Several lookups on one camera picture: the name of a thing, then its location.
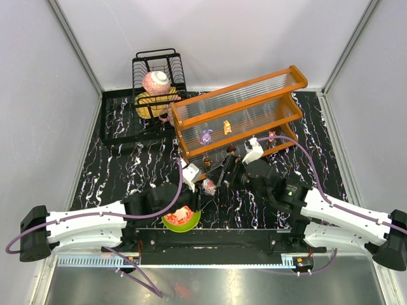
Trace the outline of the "purple bunny toy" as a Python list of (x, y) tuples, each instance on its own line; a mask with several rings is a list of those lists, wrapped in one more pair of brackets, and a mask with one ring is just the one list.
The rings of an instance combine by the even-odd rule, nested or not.
[(201, 145), (207, 146), (212, 142), (212, 135), (211, 135), (212, 132), (213, 132), (212, 129), (202, 131), (202, 134), (200, 136), (200, 144)]

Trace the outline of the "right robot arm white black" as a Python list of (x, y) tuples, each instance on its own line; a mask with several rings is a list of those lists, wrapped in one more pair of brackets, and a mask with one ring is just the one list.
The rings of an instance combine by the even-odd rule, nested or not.
[(289, 214), (291, 230), (283, 248), (335, 248), (370, 255), (377, 264), (406, 271), (406, 213), (364, 209), (324, 194), (300, 180), (287, 179), (264, 160), (244, 163), (228, 156), (207, 173), (203, 189), (246, 190), (272, 208)]

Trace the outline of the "small orange figure toy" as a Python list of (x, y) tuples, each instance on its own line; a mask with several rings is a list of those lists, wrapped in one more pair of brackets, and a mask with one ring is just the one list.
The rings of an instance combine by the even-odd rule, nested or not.
[(225, 135), (232, 133), (231, 124), (228, 120), (223, 121), (223, 132)]

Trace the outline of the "pink flamingo toy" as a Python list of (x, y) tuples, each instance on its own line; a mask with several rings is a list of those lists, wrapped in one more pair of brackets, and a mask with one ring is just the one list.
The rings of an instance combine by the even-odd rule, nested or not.
[(205, 194), (214, 196), (216, 193), (216, 185), (210, 179), (204, 179), (202, 182), (202, 188)]

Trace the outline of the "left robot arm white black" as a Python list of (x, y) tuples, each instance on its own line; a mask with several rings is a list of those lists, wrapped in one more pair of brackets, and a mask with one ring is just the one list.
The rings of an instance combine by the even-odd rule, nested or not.
[(134, 252), (141, 247), (136, 231), (155, 220), (177, 227), (192, 221), (201, 211), (201, 199), (213, 196), (211, 182), (190, 189), (164, 182), (113, 203), (71, 212), (49, 212), (44, 205), (34, 207), (20, 224), (19, 259), (34, 262), (52, 252), (107, 251)]

